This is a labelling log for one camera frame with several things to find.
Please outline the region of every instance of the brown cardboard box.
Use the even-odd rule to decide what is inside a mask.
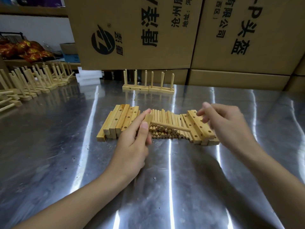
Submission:
[[[296,75],[305,75],[305,57],[302,58],[293,73]]]
[[[63,51],[63,53],[65,53],[67,55],[77,55],[78,54],[75,42],[61,43],[60,48]]]
[[[282,91],[289,76],[226,71],[190,71],[189,85]]]
[[[305,0],[205,0],[191,68],[291,75],[305,52],[304,6]]]
[[[202,0],[65,4],[83,69],[190,68]]]
[[[187,69],[174,69],[174,70],[147,70],[147,85],[151,83],[151,72],[153,71],[153,82],[161,83],[161,72],[165,72],[164,83],[170,84],[172,73],[175,77],[173,84],[185,85]],[[142,82],[145,80],[145,70],[142,70]]]
[[[291,76],[285,91],[305,93],[305,77]]]

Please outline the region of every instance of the hand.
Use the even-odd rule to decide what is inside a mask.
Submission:
[[[121,133],[113,157],[107,167],[107,170],[112,174],[123,176],[128,181],[127,184],[138,175],[140,169],[145,165],[144,161],[148,155],[146,145],[152,143],[149,126],[147,122],[143,122],[147,113],[150,113],[150,109],[135,118],[129,127]]]
[[[197,112],[197,116],[202,115],[202,122],[210,120],[219,141],[231,152],[247,152],[259,146],[238,107],[204,102]]]

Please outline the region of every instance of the blue box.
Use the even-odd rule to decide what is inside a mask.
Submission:
[[[80,62],[78,55],[67,55],[63,53],[66,62]]]

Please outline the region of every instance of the stainless steel table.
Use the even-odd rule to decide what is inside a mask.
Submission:
[[[116,104],[185,113],[237,105],[262,147],[305,181],[305,99],[197,86],[174,95],[112,81],[58,88],[0,114],[0,228],[10,228],[98,177],[116,140],[96,135]],[[154,139],[138,177],[85,228],[283,228],[255,178],[226,148]]]

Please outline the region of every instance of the fingernail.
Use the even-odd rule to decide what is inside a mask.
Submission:
[[[202,107],[204,107],[204,108],[209,108],[209,107],[211,107],[211,105],[210,105],[208,102],[204,102],[204,103],[202,104]]]
[[[141,128],[148,129],[148,123],[146,121],[143,121],[141,124]]]

